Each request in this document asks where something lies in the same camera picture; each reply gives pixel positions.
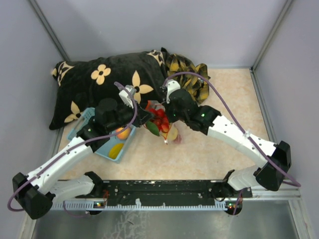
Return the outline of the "purple grape bunch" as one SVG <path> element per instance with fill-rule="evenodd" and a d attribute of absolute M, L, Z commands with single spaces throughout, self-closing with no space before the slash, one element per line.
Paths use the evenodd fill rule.
<path fill-rule="evenodd" d="M 183 144 L 185 142 L 185 135 L 179 133 L 174 139 L 173 143 L 175 144 Z"/>

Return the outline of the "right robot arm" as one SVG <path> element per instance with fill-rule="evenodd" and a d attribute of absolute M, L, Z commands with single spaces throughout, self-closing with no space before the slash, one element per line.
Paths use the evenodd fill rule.
<path fill-rule="evenodd" d="M 170 91 L 164 107 L 170 122 L 181 121 L 191 130 L 219 139 L 250 158 L 255 164 L 230 173 L 222 185 L 223 193 L 234 197 L 241 189 L 262 186 L 278 191 L 285 173 L 291 166 L 290 145 L 284 141 L 276 144 L 238 126 L 211 106 L 198 106 L 184 89 Z"/>

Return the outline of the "yellow pepper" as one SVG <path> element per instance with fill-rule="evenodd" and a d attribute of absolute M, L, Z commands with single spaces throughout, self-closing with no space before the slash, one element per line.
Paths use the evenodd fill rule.
<path fill-rule="evenodd" d="M 116 159 L 121 152 L 124 144 L 123 143 L 117 143 L 115 144 L 109 151 L 108 157 L 111 159 Z"/>

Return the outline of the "red cherry tomato bunch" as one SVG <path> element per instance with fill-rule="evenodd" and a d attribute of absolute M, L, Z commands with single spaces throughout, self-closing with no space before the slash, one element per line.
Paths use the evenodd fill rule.
<path fill-rule="evenodd" d="M 152 113 L 154 116 L 145 124 L 144 127 L 155 136 L 162 136 L 166 138 L 171 124 L 168 121 L 164 109 L 159 108 L 158 110 L 156 110 L 154 108 L 148 108 L 147 111 Z"/>

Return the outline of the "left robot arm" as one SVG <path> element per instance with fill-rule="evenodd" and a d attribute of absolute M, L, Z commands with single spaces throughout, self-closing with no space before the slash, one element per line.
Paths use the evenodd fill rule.
<path fill-rule="evenodd" d="M 33 220 L 43 217 L 53 204 L 78 196 L 101 196 L 103 180 L 93 171 L 75 180 L 60 182 L 59 178 L 74 165 L 95 153 L 115 136 L 121 127 L 140 127 L 154 117 L 139 104 L 129 107 L 114 99 L 101 100 L 95 113 L 76 136 L 49 161 L 29 172 L 16 174 L 12 179 L 13 197 Z"/>

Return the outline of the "yellow lemon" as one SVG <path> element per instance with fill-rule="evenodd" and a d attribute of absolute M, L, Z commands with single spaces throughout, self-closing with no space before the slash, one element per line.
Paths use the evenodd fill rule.
<path fill-rule="evenodd" d="M 174 141 L 176 140 L 178 136 L 178 129 L 176 127 L 171 127 L 169 132 L 167 133 L 166 139 L 168 141 Z"/>

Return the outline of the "orange peach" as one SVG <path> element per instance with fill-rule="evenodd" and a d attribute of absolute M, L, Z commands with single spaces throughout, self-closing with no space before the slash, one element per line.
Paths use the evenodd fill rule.
<path fill-rule="evenodd" d="M 132 129 L 129 127 L 126 130 L 124 130 L 124 131 L 122 131 L 122 130 L 123 130 L 122 127 L 116 129 L 116 137 L 119 140 L 126 140 L 130 136 L 130 133 L 131 133 Z"/>

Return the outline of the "clear zip bag orange zipper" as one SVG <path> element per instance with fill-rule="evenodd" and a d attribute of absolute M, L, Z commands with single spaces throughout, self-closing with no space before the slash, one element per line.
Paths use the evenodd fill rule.
<path fill-rule="evenodd" d="M 144 128 L 155 136 L 163 137 L 165 144 L 181 143 L 182 137 L 179 130 L 174 123 L 169 122 L 163 104 L 157 101 L 148 101 L 145 110 L 154 116 L 144 124 Z"/>

